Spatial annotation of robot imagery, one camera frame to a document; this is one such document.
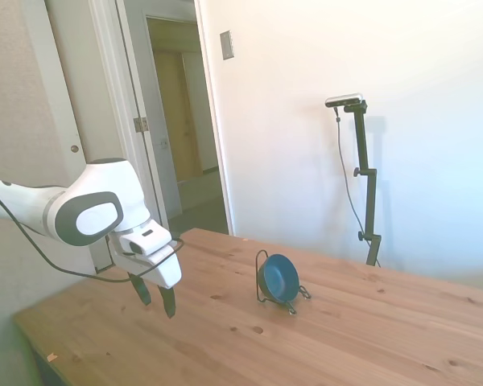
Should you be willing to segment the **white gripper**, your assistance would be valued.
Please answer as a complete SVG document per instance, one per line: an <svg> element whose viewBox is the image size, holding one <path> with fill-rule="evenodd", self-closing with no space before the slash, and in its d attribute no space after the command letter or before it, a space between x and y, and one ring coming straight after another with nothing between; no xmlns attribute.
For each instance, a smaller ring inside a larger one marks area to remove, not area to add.
<svg viewBox="0 0 483 386"><path fill-rule="evenodd" d="M172 288L182 278L176 254L177 243L162 236L111 236L115 265L129 272L129 279L144 306L151 304L151 294L144 280L158 285L168 318L176 312Z"/></svg>

